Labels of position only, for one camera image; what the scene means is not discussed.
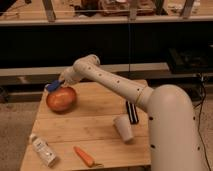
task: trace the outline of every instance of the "bottle cap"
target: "bottle cap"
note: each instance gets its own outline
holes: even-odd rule
[[[36,138],[37,138],[37,135],[36,135],[36,134],[32,133],[32,134],[30,135],[30,141],[31,141],[31,142],[33,142]]]

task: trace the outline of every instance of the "wooden tabletop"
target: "wooden tabletop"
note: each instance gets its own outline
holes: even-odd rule
[[[125,144],[113,125],[113,119],[126,114],[125,99],[95,82],[72,86],[77,103],[63,115],[52,112],[46,105],[44,91],[32,132],[45,139],[59,156],[52,169],[47,168],[29,143],[21,171],[86,170],[89,169],[75,154],[79,146],[104,168],[131,167],[150,164],[146,114],[137,109],[139,124],[132,125],[134,141]]]

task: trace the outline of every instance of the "floor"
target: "floor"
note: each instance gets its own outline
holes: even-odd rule
[[[213,169],[213,96],[203,106],[201,132]],[[0,104],[0,171],[18,171],[24,156],[39,102]],[[142,167],[110,169],[143,171]]]

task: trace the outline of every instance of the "cup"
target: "cup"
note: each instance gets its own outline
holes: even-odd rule
[[[127,114],[116,117],[114,119],[114,124],[125,143],[130,142],[134,138],[129,116]]]

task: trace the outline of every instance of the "paper cup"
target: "paper cup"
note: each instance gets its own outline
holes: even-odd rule
[[[124,114],[116,117],[114,124],[124,142],[129,142],[134,138],[128,115]]]

